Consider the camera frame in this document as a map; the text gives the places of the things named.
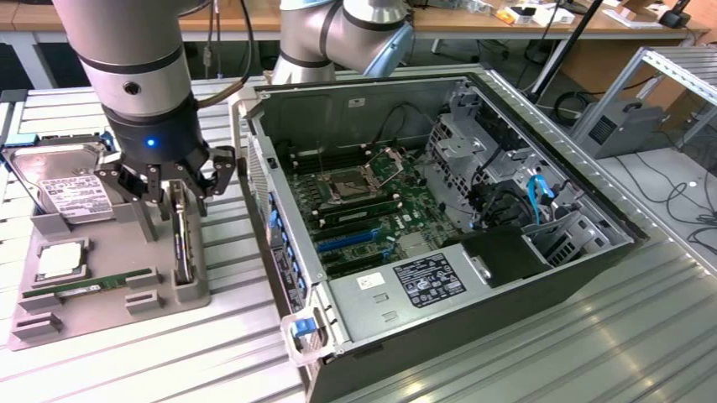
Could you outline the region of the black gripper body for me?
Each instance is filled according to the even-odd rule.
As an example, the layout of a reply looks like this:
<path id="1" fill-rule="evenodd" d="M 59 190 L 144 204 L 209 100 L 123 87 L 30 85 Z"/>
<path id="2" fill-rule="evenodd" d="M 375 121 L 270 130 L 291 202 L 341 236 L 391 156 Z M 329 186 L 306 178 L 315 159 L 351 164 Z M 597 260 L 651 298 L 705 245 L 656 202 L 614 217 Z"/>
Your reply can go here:
<path id="1" fill-rule="evenodd" d="M 124 164 L 143 180 L 147 166 L 158 165 L 162 182 L 181 180 L 187 186 L 187 157 L 193 151 L 210 148 L 201 133 L 197 104 L 183 102 L 167 113 L 148 117 L 123 116 L 108 107 L 103 111 L 122 149 L 103 164 Z"/>

